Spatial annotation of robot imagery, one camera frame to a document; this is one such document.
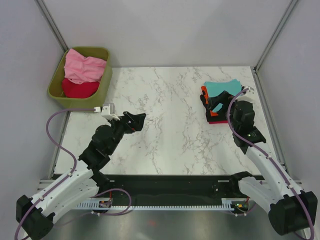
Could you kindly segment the pink t shirt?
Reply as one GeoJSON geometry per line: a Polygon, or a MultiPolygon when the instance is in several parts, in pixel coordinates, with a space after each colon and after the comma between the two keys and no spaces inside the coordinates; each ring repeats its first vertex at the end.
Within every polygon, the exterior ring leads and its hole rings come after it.
{"type": "Polygon", "coordinates": [[[74,49],[65,56],[64,77],[74,84],[100,82],[107,62],[96,57],[85,57],[74,49]]]}

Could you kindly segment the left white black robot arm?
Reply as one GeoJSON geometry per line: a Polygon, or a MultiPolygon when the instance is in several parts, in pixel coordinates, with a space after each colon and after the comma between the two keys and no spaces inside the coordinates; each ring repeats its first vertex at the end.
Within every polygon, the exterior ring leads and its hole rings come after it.
{"type": "Polygon", "coordinates": [[[90,197],[104,197],[109,193],[109,179],[100,170],[110,161],[125,134],[142,130],[146,114],[125,111],[117,116],[108,106],[94,107],[90,111],[99,113],[108,124],[96,129],[88,147],[79,157],[71,156],[73,165],[70,170],[32,197],[23,195],[17,200],[15,239],[23,229],[27,237],[40,240],[78,204],[90,197]]]}

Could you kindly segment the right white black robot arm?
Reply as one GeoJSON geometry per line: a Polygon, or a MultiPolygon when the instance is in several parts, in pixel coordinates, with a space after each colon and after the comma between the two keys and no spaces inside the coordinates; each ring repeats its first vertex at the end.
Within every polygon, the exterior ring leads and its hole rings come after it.
{"type": "Polygon", "coordinates": [[[206,108],[209,123],[228,123],[235,144],[258,168],[268,184],[264,187],[248,172],[232,175],[229,191],[235,197],[243,194],[259,205],[267,214],[273,229],[281,236],[310,230],[315,238],[318,199],[312,191],[304,191],[274,160],[263,134],[255,126],[255,111],[250,94],[254,90],[242,87],[235,95],[222,91],[210,97],[201,87],[200,99],[206,108]]]}

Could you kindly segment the red t shirt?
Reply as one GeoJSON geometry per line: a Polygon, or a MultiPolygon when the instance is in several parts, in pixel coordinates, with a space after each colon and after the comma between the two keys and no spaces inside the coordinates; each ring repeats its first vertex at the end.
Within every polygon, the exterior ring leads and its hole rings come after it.
{"type": "Polygon", "coordinates": [[[61,87],[66,97],[68,98],[76,98],[76,99],[85,99],[89,98],[99,88],[100,83],[98,81],[95,82],[84,82],[82,84],[76,84],[71,82],[69,79],[65,78],[61,87]]]}

